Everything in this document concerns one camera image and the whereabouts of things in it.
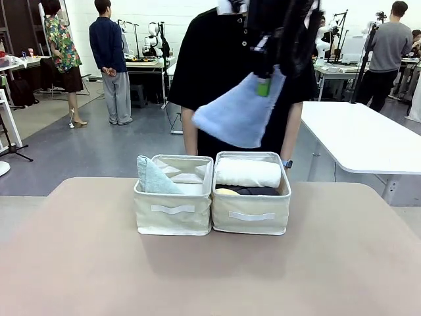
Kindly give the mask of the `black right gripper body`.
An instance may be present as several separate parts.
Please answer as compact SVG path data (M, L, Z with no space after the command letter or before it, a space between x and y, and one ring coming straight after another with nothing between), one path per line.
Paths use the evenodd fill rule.
M280 72L280 44L282 31L263 32L259 42L251 48L253 73L260 80L269 80Z

